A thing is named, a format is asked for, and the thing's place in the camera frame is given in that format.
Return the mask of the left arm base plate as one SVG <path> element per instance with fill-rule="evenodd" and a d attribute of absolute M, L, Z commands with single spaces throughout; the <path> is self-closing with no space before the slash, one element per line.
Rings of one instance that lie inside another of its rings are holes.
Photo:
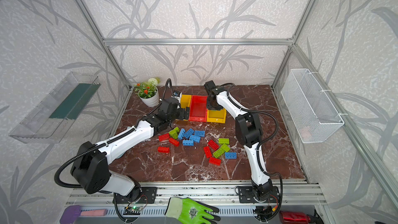
<path fill-rule="evenodd" d="M 157 195 L 157 187 L 141 187 L 133 189 L 127 196 L 116 194 L 113 203 L 116 204 L 154 204 Z"/>

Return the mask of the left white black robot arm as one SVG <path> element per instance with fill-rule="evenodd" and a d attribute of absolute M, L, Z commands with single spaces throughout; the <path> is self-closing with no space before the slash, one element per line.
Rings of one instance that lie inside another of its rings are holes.
<path fill-rule="evenodd" d="M 88 194 L 111 192 L 138 198 L 142 194 L 139 183 L 111 171 L 109 165 L 135 145 L 164 131 L 174 120 L 183 119 L 180 101 L 179 96 L 166 98 L 128 130 L 96 144 L 83 143 L 78 154 L 56 171 L 55 183 L 64 188 L 82 188 Z"/>

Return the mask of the green lego brick small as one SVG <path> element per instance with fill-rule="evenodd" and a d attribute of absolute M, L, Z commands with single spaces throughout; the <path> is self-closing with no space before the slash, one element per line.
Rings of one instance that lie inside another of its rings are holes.
<path fill-rule="evenodd" d="M 226 144 L 222 144 L 222 145 L 220 146 L 220 149 L 221 149 L 223 152 L 229 152 L 229 151 L 231 150 L 231 148 L 230 148 L 228 145 L 226 145 Z"/>

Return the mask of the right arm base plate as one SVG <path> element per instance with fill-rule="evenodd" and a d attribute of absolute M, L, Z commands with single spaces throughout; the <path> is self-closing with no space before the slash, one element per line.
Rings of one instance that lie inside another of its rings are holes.
<path fill-rule="evenodd" d="M 272 203 L 278 204 L 280 201 L 280 193 L 278 187 L 274 186 L 272 191 L 266 195 L 263 200 L 259 200 L 255 197 L 253 193 L 253 188 L 251 186 L 237 186 L 235 188 L 236 194 L 239 197 L 240 203 Z"/>

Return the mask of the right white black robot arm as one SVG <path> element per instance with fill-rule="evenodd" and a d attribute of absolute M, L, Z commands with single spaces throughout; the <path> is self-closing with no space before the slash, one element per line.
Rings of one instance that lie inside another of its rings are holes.
<path fill-rule="evenodd" d="M 225 109 L 235 120 L 235 136 L 244 147 L 251 169 L 252 193 L 258 202 L 264 202 L 270 195 L 278 201 L 282 200 L 283 180 L 280 173 L 269 173 L 266 170 L 262 145 L 272 140 L 278 130 L 277 119 L 269 113 L 250 110 L 242 106 L 230 93 L 233 83 L 217 86 L 212 80 L 205 83 L 204 88 L 208 94 L 207 107 L 211 110 Z M 263 138 L 259 114 L 269 116 L 275 123 L 274 132 Z"/>

